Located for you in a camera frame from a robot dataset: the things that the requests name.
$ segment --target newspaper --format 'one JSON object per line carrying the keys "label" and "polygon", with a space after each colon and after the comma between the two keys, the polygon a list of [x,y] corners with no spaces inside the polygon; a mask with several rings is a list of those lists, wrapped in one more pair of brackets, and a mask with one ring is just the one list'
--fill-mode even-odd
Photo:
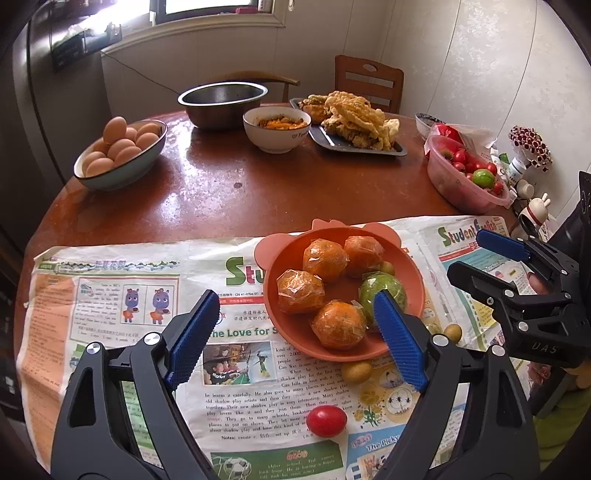
{"label": "newspaper", "polygon": [[[452,288],[445,270],[463,260],[515,281],[527,291],[521,264],[475,244],[482,228],[506,233],[502,218],[419,217],[384,222],[426,287],[423,321],[458,323],[462,345],[503,343],[490,309]],[[132,345],[189,311],[208,288],[220,297],[220,319],[176,401],[195,439],[223,480],[371,480],[394,447],[419,394],[391,357],[374,359],[370,380],[351,387],[340,365],[306,356],[287,343],[262,299],[264,272],[254,261],[259,238],[197,239],[168,244],[55,247],[35,259],[17,367],[29,434],[50,467],[51,442],[70,374],[85,346]],[[529,390],[525,365],[515,366]],[[134,385],[124,393],[143,457],[159,465]],[[449,458],[465,407],[458,388],[433,465]],[[332,439],[308,431],[306,414],[322,404],[347,412],[346,430]]]}

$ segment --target orange bowl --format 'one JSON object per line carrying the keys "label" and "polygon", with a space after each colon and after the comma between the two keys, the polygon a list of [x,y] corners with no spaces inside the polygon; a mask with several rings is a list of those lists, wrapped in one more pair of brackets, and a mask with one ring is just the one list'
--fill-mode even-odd
{"label": "orange bowl", "polygon": [[[265,273],[263,297],[267,313],[281,336],[298,350],[322,360],[355,362],[374,358],[388,352],[388,347],[379,333],[367,333],[350,350],[332,350],[323,346],[310,327],[315,313],[288,314],[279,309],[277,278],[287,269],[301,270],[304,250],[317,238],[324,238],[344,245],[352,235],[373,236],[384,247],[384,260],[396,269],[407,293],[406,313],[421,317],[425,304],[423,278],[412,259],[400,248],[398,234],[381,223],[368,223],[363,228],[346,226],[336,220],[314,220],[312,230],[297,236],[274,233],[266,236],[255,248],[256,263]],[[360,278],[342,275],[335,283],[324,284],[326,302],[334,299],[359,300]]]}

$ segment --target plastic bag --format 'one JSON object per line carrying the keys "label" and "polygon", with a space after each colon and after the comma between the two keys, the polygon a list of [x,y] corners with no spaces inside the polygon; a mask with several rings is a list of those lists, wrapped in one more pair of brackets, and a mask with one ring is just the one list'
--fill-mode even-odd
{"label": "plastic bag", "polygon": [[309,313],[324,302],[324,285],[319,277],[299,270],[286,270],[277,279],[278,304],[285,313]]}
{"label": "plastic bag", "polygon": [[348,263],[349,256],[343,247],[323,238],[314,240],[304,250],[304,270],[325,282],[337,280]]}
{"label": "plastic bag", "polygon": [[345,252],[349,255],[347,274],[351,277],[379,270],[384,257],[384,247],[372,236],[350,236],[345,240]]}
{"label": "plastic bag", "polygon": [[361,308],[331,300],[316,314],[311,327],[325,347],[348,350],[365,336],[367,322]]}

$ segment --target table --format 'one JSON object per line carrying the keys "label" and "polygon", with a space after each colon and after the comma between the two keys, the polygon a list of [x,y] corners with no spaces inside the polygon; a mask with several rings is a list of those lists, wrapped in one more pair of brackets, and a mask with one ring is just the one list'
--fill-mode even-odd
{"label": "table", "polygon": [[[168,124],[162,157],[141,180],[92,192],[74,177],[51,204],[25,251],[15,305],[18,354],[33,258],[49,247],[264,236],[307,230],[314,218],[347,225],[419,215],[459,215],[427,176],[415,120],[399,115],[405,157],[344,154],[308,136],[283,155],[263,153],[244,130],[200,132],[185,112]],[[515,222],[510,210],[491,212]]]}

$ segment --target green tomato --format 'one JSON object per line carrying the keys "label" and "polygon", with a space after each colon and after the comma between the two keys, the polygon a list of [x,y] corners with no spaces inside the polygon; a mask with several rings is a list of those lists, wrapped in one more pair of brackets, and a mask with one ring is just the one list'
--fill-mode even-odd
{"label": "green tomato", "polygon": [[480,168],[472,174],[472,181],[481,189],[491,189],[495,186],[495,176],[485,168]]}

